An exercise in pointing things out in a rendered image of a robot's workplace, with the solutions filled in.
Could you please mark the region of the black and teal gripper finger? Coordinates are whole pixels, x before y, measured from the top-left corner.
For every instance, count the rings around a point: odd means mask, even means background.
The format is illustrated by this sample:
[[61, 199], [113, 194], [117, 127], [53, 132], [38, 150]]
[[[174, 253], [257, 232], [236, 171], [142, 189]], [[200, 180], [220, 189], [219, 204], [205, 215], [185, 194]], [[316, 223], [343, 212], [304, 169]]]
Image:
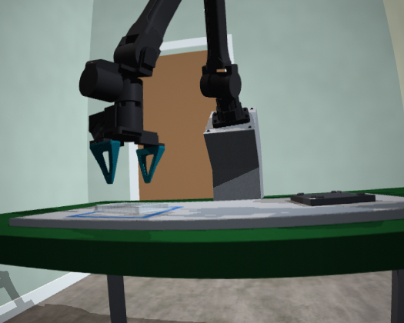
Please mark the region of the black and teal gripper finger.
[[[106, 141], [89, 145], [95, 160], [98, 162], [98, 165], [102, 170], [102, 174], [104, 175], [107, 184], [113, 184], [114, 182], [120, 144], [119, 141]], [[109, 172], [102, 154], [103, 152], [109, 152]]]
[[[149, 147], [149, 148], [136, 149], [136, 154], [137, 154], [137, 157], [139, 160], [142, 177], [143, 177], [145, 183], [151, 182], [152, 176], [155, 172], [155, 168], [156, 168], [157, 164], [159, 163], [159, 160], [162, 157], [162, 154], [164, 153], [164, 151], [165, 151], [165, 146], [154, 146], [154, 147]], [[149, 173], [147, 173], [147, 168], [146, 168], [146, 156], [147, 155], [153, 155]]]

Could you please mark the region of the white well plate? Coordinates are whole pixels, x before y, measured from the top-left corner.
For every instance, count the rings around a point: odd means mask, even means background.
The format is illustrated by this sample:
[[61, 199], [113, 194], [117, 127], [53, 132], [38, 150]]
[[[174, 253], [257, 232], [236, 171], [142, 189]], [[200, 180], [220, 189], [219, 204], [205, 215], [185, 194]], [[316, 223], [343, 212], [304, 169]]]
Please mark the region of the white well plate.
[[170, 207], [170, 203], [162, 203], [162, 204], [156, 203], [155, 205], [154, 204], [155, 203], [151, 204], [146, 202], [123, 202], [114, 204], [95, 205], [94, 212], [122, 214], [122, 215], [146, 215], [161, 211], [172, 210], [172, 207]]

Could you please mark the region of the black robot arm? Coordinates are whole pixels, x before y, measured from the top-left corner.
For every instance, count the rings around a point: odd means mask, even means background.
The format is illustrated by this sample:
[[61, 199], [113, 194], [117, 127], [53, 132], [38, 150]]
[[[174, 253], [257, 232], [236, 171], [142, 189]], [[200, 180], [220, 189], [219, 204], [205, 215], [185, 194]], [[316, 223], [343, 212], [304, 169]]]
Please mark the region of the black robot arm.
[[[152, 77], [165, 31], [181, 1], [149, 0], [115, 49], [114, 62], [104, 59], [86, 62], [79, 80], [81, 95], [114, 102], [103, 112], [88, 117], [88, 131], [94, 140], [98, 139], [98, 131], [116, 127], [116, 103], [125, 106], [125, 102], [135, 102], [136, 107], [143, 104], [140, 78]], [[204, 9], [207, 62], [202, 66], [200, 90], [205, 97], [216, 98], [213, 128], [249, 123], [249, 110], [239, 102], [242, 82], [238, 65], [232, 64], [229, 57], [225, 0], [204, 0]]]

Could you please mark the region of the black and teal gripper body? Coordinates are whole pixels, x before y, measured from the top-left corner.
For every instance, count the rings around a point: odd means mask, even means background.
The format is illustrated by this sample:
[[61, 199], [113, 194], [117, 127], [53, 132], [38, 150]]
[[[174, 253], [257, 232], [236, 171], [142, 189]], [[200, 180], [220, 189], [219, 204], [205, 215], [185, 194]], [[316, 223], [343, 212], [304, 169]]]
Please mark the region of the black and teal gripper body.
[[143, 145], [143, 148], [165, 146], [159, 143], [157, 132], [143, 130], [143, 104], [136, 107], [135, 102], [125, 102], [125, 106], [121, 102], [116, 103], [116, 127], [99, 131], [98, 139], [89, 144], [106, 141], [119, 141], [120, 147], [124, 146], [124, 142], [134, 142], [134, 145]]

